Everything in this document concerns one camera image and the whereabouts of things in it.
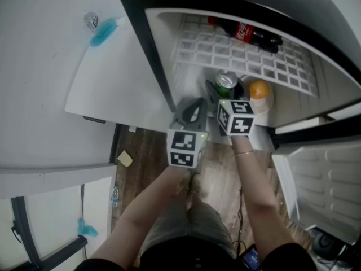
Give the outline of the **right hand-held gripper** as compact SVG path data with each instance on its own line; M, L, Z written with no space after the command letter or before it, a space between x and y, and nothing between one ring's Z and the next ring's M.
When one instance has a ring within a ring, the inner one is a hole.
M215 118L221 137L248 137L253 131L256 119L254 103L250 102L249 88L238 79L235 86L235 99L238 100L231 100L222 97L210 80L205 81L205 86L211 104L216 107Z

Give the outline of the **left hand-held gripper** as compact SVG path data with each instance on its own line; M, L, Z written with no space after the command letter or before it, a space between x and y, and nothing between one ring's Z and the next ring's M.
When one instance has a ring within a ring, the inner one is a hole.
M179 104L167 131L169 165L197 167L208 140L207 112L208 104L204 98L192 98Z

